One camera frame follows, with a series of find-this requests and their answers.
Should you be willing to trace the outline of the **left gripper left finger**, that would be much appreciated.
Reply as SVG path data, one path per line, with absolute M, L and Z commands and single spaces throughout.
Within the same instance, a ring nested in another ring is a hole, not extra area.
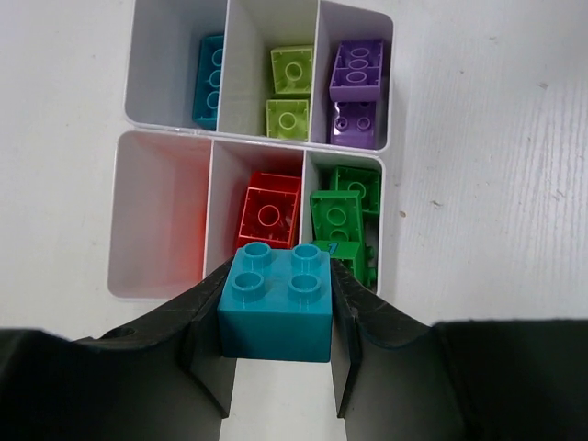
M 141 317 L 118 326 L 99 338 L 77 342 L 102 353 L 126 353 L 170 345 L 179 369 L 191 377 L 212 402 L 222 419 L 229 417 L 236 360 L 223 354 L 217 308 L 228 280 L 232 258 L 196 286 Z

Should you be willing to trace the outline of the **purple lego block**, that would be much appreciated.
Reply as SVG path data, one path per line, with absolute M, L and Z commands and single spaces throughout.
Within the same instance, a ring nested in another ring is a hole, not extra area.
M 329 142 L 333 145 L 376 148 L 376 102 L 332 102 Z

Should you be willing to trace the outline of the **lime pink lego brick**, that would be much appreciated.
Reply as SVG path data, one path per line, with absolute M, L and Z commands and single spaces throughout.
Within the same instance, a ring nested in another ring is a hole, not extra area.
M 274 92 L 278 96 L 310 96 L 314 47 L 277 47 L 270 51 Z

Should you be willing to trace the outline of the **green lego brick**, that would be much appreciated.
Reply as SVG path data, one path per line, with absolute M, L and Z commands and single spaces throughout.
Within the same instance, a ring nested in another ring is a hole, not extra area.
M 358 191 L 365 216 L 380 214 L 381 173 L 366 168 L 337 165 L 330 177 L 331 190 Z
M 315 240 L 311 242 L 320 250 L 341 261 L 365 287 L 372 288 L 377 281 L 377 269 L 370 265 L 375 258 L 372 246 L 360 242 Z

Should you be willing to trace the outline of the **red lego brick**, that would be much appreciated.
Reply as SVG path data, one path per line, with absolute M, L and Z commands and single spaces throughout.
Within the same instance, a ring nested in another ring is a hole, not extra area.
M 236 236 L 237 248 L 262 242 L 274 249 L 297 243 L 301 178 L 256 171 L 245 193 Z

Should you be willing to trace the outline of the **green lego plate piece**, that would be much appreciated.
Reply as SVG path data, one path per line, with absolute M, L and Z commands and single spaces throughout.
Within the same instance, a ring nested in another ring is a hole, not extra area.
M 364 242 L 364 220 L 358 190 L 316 190 L 311 193 L 310 204 L 317 240 Z

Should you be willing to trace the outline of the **teal lego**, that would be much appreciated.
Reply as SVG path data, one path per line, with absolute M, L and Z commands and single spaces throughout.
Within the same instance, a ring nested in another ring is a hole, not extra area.
M 223 354 L 326 363 L 331 358 L 330 254 L 311 243 L 249 243 L 233 258 L 217 308 Z

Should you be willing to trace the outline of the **blue lego brick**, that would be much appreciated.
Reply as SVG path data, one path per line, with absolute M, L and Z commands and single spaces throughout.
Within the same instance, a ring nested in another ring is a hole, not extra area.
M 192 119 L 204 130 L 217 128 L 223 46 L 223 34 L 207 36 L 200 42 Z

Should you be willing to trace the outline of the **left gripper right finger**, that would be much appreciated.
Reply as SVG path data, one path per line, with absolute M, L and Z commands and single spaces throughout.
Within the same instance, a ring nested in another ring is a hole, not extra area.
M 336 259 L 331 261 L 333 337 L 331 369 L 336 415 L 344 419 L 360 396 L 375 404 L 390 399 L 402 375 L 397 353 L 430 327 L 362 285 Z

